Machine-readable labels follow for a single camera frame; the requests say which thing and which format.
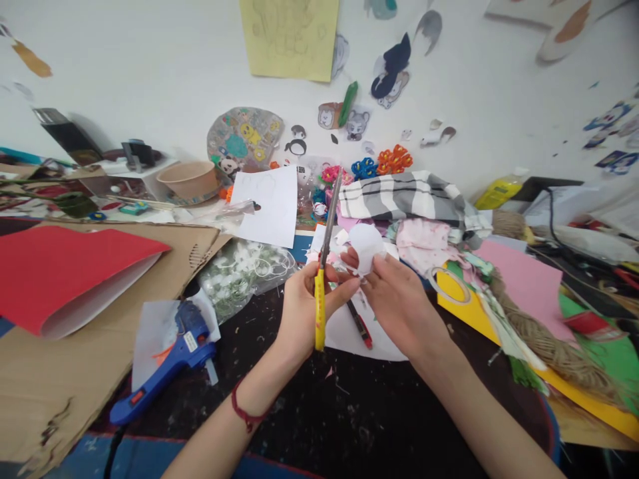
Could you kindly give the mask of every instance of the yellow paper sheet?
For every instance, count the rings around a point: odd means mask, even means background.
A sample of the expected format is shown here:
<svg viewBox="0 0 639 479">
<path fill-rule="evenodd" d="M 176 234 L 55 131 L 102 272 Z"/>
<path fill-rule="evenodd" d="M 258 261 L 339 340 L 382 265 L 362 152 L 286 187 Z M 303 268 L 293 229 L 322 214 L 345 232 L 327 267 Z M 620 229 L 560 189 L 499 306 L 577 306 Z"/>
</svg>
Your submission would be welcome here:
<svg viewBox="0 0 639 479">
<path fill-rule="evenodd" d="M 455 280 L 451 279 L 448 275 L 437 275 L 437 284 L 452 298 L 460 296 L 459 286 Z M 441 295 L 437 295 L 437 304 L 460 318 L 468 326 L 479 331 L 495 344 L 499 345 L 499 338 L 493 331 L 490 320 L 481 307 L 479 298 L 472 291 L 471 302 L 469 304 L 456 305 L 447 301 Z M 536 370 L 535 372 L 540 378 L 551 384 L 560 393 L 581 406 L 583 409 L 587 410 L 590 414 L 614 427 L 616 430 L 625 434 L 632 440 L 639 442 L 639 419 L 635 416 L 627 412 L 621 412 L 616 407 L 608 406 L 607 404 L 591 398 L 576 387 L 561 379 L 557 373 L 550 368 L 545 371 Z"/>
<path fill-rule="evenodd" d="M 339 0 L 240 0 L 253 75 L 329 82 Z"/>
</svg>

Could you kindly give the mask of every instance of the plastic bottle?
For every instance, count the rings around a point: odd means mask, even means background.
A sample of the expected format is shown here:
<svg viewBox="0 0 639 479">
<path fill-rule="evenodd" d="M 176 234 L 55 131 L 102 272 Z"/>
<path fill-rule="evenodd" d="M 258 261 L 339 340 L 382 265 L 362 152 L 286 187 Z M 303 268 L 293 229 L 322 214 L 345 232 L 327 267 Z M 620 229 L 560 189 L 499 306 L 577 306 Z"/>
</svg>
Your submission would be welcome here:
<svg viewBox="0 0 639 479">
<path fill-rule="evenodd" d="M 475 207 L 478 210 L 495 210 L 499 208 L 521 190 L 524 182 L 523 177 L 527 174 L 527 168 L 517 167 L 512 174 L 497 178 L 477 200 Z"/>
</svg>

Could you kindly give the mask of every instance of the blue glue gun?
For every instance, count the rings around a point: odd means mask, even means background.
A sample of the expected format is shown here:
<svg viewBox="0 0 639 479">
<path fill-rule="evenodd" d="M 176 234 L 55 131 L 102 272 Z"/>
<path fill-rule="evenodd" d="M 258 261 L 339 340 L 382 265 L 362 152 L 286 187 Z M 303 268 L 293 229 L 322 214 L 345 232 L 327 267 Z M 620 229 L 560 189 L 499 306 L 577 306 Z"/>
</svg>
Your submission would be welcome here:
<svg viewBox="0 0 639 479">
<path fill-rule="evenodd" d="M 137 391 L 114 404 L 109 416 L 113 424 L 128 424 L 140 416 L 185 365 L 194 368 L 207 363 L 207 369 L 211 373 L 215 343 L 208 339 L 210 332 L 200 309 L 191 301 L 181 303 L 175 315 L 175 322 L 178 325 L 178 337 L 171 352 Z"/>
</svg>

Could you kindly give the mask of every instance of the red paper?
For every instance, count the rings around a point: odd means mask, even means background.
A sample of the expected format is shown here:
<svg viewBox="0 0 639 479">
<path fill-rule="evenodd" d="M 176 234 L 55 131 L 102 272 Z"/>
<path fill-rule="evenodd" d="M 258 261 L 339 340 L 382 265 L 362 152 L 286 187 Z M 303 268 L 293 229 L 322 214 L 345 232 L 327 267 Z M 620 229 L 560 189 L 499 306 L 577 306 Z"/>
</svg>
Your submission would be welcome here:
<svg viewBox="0 0 639 479">
<path fill-rule="evenodd" d="M 159 241 L 118 230 L 81 233 L 43 226 L 3 236 L 0 315 L 40 336 L 51 315 L 65 305 L 168 250 Z M 84 300 L 79 302 L 86 306 Z"/>
</svg>

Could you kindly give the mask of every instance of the red string bracelet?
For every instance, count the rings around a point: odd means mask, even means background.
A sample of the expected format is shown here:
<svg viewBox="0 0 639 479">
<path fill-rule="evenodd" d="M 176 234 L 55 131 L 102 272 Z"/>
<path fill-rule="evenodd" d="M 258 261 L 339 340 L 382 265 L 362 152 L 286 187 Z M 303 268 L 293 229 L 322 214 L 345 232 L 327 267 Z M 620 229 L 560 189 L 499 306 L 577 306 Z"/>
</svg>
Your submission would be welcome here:
<svg viewBox="0 0 639 479">
<path fill-rule="evenodd" d="M 235 413 L 246 423 L 246 432 L 253 432 L 253 424 L 260 424 L 266 417 L 268 413 L 271 411 L 271 407 L 269 407 L 266 412 L 262 416 L 251 416 L 244 409 L 238 406 L 238 387 L 242 384 L 244 378 L 240 379 L 240 382 L 235 385 L 233 388 L 233 392 L 231 393 L 231 403 L 233 404 L 233 410 Z"/>
</svg>

